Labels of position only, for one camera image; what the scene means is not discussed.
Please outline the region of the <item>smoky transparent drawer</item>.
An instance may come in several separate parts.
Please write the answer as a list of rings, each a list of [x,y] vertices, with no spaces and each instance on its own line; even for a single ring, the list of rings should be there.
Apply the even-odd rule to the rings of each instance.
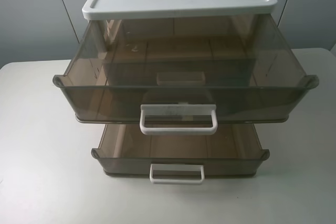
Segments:
[[[118,62],[109,68],[108,84],[130,87],[247,87],[254,59],[166,62]]]
[[[253,124],[220,124],[213,135],[145,135],[137,124],[107,124],[91,155],[109,176],[154,184],[252,177],[270,156]]]
[[[149,41],[137,52],[112,46],[104,24],[89,22],[80,47],[53,83],[82,123],[138,124],[153,134],[169,127],[206,134],[221,123],[284,122],[303,97],[319,85],[305,72],[273,18],[235,18],[227,36]],[[108,84],[118,62],[219,59],[256,60],[247,87],[130,87]]]

